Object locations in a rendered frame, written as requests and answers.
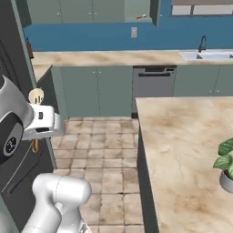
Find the window with white panes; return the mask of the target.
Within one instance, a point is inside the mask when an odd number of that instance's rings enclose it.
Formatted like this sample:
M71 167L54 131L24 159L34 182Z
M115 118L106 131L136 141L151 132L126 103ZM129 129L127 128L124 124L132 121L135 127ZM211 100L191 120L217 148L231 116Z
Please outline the window with white panes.
M233 0L171 0L171 15L233 15Z

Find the white sink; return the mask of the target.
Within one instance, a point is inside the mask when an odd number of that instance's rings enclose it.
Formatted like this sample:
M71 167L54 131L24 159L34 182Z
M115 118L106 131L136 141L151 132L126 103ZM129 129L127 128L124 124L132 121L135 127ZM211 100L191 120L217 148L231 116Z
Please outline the white sink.
M187 61L194 60L232 60L233 52L179 52Z

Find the dark corner lower cabinet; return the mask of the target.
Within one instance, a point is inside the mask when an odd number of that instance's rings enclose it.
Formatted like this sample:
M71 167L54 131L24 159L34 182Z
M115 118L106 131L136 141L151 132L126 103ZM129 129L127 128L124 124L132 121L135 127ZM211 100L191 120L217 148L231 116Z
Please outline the dark corner lower cabinet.
M44 76L38 80L37 86L44 91L43 105L52 106L55 109L55 112L58 114L59 110L56 101L56 92L50 70L48 70Z

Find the grey-green cabinet run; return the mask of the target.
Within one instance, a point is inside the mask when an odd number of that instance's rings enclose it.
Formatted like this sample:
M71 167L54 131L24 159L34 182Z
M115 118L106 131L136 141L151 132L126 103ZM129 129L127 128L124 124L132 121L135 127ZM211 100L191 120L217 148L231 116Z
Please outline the grey-green cabinet run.
M233 65L178 66L174 96L233 96Z
M33 24L125 21L125 0L26 0Z
M53 66L59 113L69 117L130 117L131 66Z

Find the grey-green upper cabinet run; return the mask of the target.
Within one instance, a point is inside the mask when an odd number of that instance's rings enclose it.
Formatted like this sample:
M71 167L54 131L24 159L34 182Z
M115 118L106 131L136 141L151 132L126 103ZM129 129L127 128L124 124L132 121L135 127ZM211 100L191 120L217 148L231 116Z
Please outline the grey-green upper cabinet run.
M125 0L26 0L33 24L125 21Z

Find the grey-green lower cabinet run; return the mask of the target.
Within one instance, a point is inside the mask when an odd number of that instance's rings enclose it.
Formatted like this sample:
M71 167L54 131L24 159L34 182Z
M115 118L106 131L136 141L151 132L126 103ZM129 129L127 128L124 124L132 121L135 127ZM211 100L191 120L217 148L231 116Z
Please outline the grey-green lower cabinet run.
M233 96L233 65L178 66L174 96Z
M131 66L53 66L59 113L69 117L130 117Z

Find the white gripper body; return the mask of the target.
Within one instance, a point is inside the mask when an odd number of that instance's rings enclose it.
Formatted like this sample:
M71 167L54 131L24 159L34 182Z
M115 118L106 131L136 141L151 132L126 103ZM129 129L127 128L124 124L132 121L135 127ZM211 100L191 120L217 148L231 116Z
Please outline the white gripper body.
M32 123L25 129L23 140L59 137L65 133L63 118L57 113L46 115L39 112Z

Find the open grey-green cabinet door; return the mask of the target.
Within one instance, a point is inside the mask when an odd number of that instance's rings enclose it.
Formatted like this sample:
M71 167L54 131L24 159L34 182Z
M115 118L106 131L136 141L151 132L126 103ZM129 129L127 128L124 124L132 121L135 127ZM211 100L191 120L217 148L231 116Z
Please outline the open grey-green cabinet door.
M158 26L160 18L161 0L150 0L150 18L154 26Z

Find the open grey-green cabinet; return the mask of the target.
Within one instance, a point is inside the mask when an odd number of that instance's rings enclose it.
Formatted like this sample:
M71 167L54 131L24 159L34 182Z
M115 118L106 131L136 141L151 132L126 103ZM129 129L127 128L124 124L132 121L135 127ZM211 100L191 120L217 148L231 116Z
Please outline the open grey-green cabinet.
M148 23L151 21L150 0L125 0L125 21L127 23ZM146 14L146 18L136 19L138 15Z

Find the green plant in grey pot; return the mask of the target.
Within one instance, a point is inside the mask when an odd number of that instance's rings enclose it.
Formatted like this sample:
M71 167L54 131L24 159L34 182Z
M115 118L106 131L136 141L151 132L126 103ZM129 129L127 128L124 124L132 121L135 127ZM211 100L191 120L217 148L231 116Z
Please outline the green plant in grey pot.
M221 170L219 184L233 194L233 137L219 144L218 158L213 168Z

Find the black tap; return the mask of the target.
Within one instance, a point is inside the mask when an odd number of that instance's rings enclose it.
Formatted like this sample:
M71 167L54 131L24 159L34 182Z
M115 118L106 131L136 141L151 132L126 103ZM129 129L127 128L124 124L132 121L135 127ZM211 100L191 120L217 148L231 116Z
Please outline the black tap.
M200 41L200 45L198 47L198 52L201 53L202 51L206 49L207 49L207 37L203 35Z

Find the dark tall fridge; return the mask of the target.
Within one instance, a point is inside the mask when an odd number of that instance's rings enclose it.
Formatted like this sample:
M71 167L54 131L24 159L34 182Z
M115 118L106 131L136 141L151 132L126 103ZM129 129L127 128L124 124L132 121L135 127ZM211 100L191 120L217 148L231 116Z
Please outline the dark tall fridge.
M27 52L15 0L0 0L0 72L5 72L24 96L35 87L33 68ZM51 143L42 139L40 151L23 141L16 153L0 165L0 213L11 233L20 233L35 205L34 178L54 169Z

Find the grey dishwasher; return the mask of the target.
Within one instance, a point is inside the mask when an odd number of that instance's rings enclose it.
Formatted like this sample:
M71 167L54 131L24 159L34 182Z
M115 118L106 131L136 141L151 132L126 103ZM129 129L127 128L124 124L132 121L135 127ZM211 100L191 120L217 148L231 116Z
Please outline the grey dishwasher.
M173 96L176 66L133 66L131 117L137 118L137 97Z

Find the brown object with blue tip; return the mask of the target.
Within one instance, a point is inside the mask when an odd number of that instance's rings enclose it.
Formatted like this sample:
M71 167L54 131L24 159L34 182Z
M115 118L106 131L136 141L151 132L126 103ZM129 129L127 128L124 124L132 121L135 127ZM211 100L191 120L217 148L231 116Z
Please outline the brown object with blue tip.
M32 50L32 47L31 47L31 44L29 42L29 38L28 37L26 38L26 47L27 47L29 58L30 59L34 59L33 50Z

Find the dark kitchen island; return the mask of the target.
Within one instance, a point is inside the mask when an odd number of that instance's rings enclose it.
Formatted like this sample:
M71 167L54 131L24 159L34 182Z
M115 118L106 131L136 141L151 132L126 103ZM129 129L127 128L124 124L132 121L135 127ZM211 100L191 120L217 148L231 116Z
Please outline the dark kitchen island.
M146 152L141 131L138 131L137 174L145 233L159 233L157 213L148 174Z

